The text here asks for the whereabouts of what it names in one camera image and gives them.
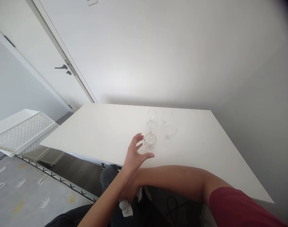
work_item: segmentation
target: white storage rack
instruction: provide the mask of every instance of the white storage rack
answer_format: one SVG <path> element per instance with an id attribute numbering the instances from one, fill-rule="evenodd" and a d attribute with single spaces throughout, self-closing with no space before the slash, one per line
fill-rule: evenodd
<path id="1" fill-rule="evenodd" d="M 41 146 L 40 142 L 57 127 L 44 113 L 24 109 L 0 121 L 0 151 L 10 157 L 19 154 L 54 165 L 64 152 Z"/>

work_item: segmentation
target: door frame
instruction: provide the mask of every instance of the door frame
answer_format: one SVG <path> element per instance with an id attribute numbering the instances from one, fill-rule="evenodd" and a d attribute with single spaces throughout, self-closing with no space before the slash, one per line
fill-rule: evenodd
<path id="1" fill-rule="evenodd" d="M 35 14 L 36 18 L 44 28 L 45 32 L 51 39 L 52 43 L 56 47 L 57 51 L 66 62 L 67 66 L 71 70 L 74 78 L 77 80 L 79 85 L 81 86 L 82 90 L 85 92 L 87 97 L 92 103 L 98 103 L 94 94 L 92 93 L 91 89 L 89 88 L 87 82 L 85 81 L 84 77 L 82 76 L 80 70 L 78 69 L 77 65 L 75 64 L 72 56 L 70 55 L 68 49 L 66 48 L 63 40 L 61 39 L 59 33 L 57 32 L 56 28 L 54 27 L 52 21 L 50 20 L 48 14 L 46 13 L 43 5 L 41 4 L 40 0 L 26 0 L 30 9 Z"/>
<path id="2" fill-rule="evenodd" d="M 23 57 L 20 52 L 0 32 L 0 42 L 21 62 L 25 68 L 44 86 L 47 90 L 56 97 L 60 103 L 66 107 L 68 111 L 74 110 L 56 93 L 56 91 L 46 82 L 46 80 L 32 67 L 32 65 Z"/>

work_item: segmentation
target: red shirt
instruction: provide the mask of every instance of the red shirt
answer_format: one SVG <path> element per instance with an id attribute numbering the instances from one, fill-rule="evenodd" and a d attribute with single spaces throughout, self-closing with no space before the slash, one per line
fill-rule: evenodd
<path id="1" fill-rule="evenodd" d="M 209 208 L 218 227 L 287 227 L 245 193 L 230 187 L 215 189 L 210 195 Z"/>

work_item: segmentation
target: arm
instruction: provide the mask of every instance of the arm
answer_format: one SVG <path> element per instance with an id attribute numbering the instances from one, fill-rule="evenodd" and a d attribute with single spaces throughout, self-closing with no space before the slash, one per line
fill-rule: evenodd
<path id="1" fill-rule="evenodd" d="M 160 166 L 139 169 L 124 189 L 120 200 L 131 202 L 141 185 L 155 186 L 179 193 L 209 206 L 211 193 L 219 187 L 231 187 L 212 173 L 188 166 Z"/>
<path id="2" fill-rule="evenodd" d="M 152 153 L 138 153 L 138 149 L 143 144 L 141 143 L 137 146 L 137 143 L 143 139 L 144 136 L 142 136 L 141 133 L 133 137 L 127 151 L 123 168 L 106 191 L 87 212 L 78 227 L 105 227 L 108 225 L 118 199 L 131 177 L 146 159 L 154 157 L 154 154 Z"/>

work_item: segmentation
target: wine glass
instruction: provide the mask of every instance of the wine glass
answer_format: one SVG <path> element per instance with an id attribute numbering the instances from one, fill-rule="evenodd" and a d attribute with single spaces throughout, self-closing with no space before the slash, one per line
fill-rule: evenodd
<path id="1" fill-rule="evenodd" d="M 144 138 L 144 144 L 148 152 L 154 153 L 154 145 L 156 144 L 156 136 L 153 134 L 147 134 Z"/>
<path id="2" fill-rule="evenodd" d="M 163 127 L 166 127 L 166 124 L 172 120 L 172 112 L 169 110 L 165 110 L 162 113 L 162 121 L 164 123 Z"/>
<path id="3" fill-rule="evenodd" d="M 176 127 L 168 125 L 165 127 L 165 143 L 168 143 L 170 139 L 178 132 Z"/>
<path id="4" fill-rule="evenodd" d="M 155 120 L 156 119 L 156 111 L 155 110 L 149 110 L 148 111 L 148 117 L 149 117 L 149 120 Z"/>
<path id="5" fill-rule="evenodd" d="M 157 127 L 157 123 L 155 121 L 150 120 L 147 122 L 147 127 L 149 128 L 149 133 L 153 134 L 154 129 Z"/>

